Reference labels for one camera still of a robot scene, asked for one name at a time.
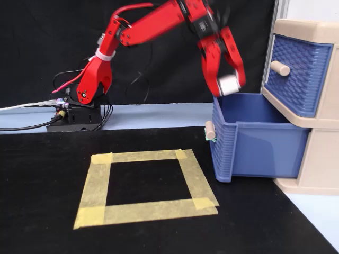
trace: blue plastic drawer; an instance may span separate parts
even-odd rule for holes
[[[288,120],[262,94],[214,98],[210,141],[217,180],[232,175],[297,177],[310,129]]]
[[[276,35],[272,61],[289,66],[291,72],[283,77],[271,69],[265,87],[294,114],[314,117],[332,47],[332,44],[311,43]]]

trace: white wall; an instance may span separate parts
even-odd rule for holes
[[[339,22],[339,0],[289,0],[286,18]]]

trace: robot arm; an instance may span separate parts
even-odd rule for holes
[[[202,71],[212,94],[215,97],[231,94],[239,91],[245,84],[243,62],[230,29],[225,27],[219,30],[207,2],[170,0],[132,25],[119,17],[123,11],[145,7],[153,7],[153,4],[128,5],[112,14],[95,57],[78,75],[78,77],[83,75],[76,88],[77,98],[81,104],[89,104],[92,101],[99,84],[103,86],[103,93],[107,93],[112,82],[110,61],[119,44],[131,46],[147,42],[183,22],[191,25],[200,39],[198,47],[202,52]],[[217,78],[221,54],[235,69],[235,75]]]

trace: black mat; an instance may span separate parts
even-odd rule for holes
[[[73,230],[92,154],[167,149],[193,150],[218,215]],[[190,198],[175,160],[137,163],[107,205]],[[217,182],[203,128],[0,135],[0,189],[0,253],[337,253],[272,180]]]

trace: black cloth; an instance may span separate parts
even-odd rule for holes
[[[215,0],[213,8],[224,0]],[[50,95],[53,76],[78,69],[85,57],[97,48],[114,10],[132,1],[30,1],[4,0],[0,8],[0,46],[2,48],[0,107],[43,101]],[[244,62],[247,85],[242,90],[257,93],[271,27],[274,0],[230,1],[228,25]],[[135,10],[121,16],[134,22],[150,10]],[[153,42],[137,47],[119,46],[111,66],[113,82],[109,91],[112,104],[139,104],[150,83],[145,103],[211,102],[201,71],[201,52],[186,24],[163,34]],[[221,62],[219,76],[233,69]],[[126,87],[143,74],[136,83]],[[74,75],[57,79],[57,86]]]
[[[73,230],[92,154],[168,149],[193,150],[217,215]],[[177,160],[111,168],[106,205],[185,198]],[[337,252],[271,179],[216,181],[194,127],[0,135],[0,253]]]

